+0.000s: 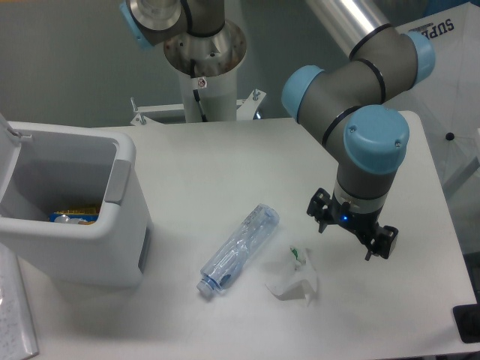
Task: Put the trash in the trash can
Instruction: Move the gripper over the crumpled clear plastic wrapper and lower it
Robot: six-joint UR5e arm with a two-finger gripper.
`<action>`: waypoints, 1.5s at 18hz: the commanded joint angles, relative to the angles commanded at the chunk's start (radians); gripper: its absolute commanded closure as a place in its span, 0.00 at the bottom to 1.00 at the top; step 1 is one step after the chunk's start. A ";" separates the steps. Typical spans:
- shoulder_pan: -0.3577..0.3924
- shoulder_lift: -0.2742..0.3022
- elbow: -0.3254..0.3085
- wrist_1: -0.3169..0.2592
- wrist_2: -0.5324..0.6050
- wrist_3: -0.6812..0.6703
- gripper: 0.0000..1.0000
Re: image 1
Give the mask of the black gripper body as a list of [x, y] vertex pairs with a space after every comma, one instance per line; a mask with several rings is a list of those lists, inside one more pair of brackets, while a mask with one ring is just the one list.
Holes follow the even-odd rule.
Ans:
[[341, 205], [335, 198], [328, 205], [333, 224], [354, 234], [363, 245], [370, 244], [375, 238], [379, 227], [378, 217], [382, 209], [380, 207], [376, 211], [358, 213], [347, 207], [346, 203]]

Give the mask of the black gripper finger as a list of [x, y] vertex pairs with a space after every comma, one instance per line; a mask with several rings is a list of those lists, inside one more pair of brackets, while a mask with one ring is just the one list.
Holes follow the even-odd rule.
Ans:
[[365, 260], [372, 256], [387, 260], [395, 249], [398, 239], [398, 229], [393, 226], [382, 226], [376, 229], [374, 237], [367, 243]]
[[307, 214], [318, 223], [319, 233], [323, 233], [332, 224], [331, 203], [329, 193], [323, 188], [319, 188], [310, 199]]

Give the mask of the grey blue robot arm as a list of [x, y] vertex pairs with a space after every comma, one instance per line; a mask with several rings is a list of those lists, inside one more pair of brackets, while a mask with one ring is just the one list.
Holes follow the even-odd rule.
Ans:
[[[328, 73], [299, 68], [281, 102], [337, 161], [334, 191], [319, 189], [307, 213], [321, 230], [336, 224], [355, 235], [369, 257], [388, 258], [398, 237], [378, 222], [410, 129], [385, 102], [432, 73], [432, 43], [416, 31], [401, 34], [372, 1], [310, 1], [349, 63]], [[188, 122], [234, 121], [236, 69], [246, 53], [242, 31], [225, 16], [222, 1], [123, 1], [136, 42], [163, 45], [182, 86]]]

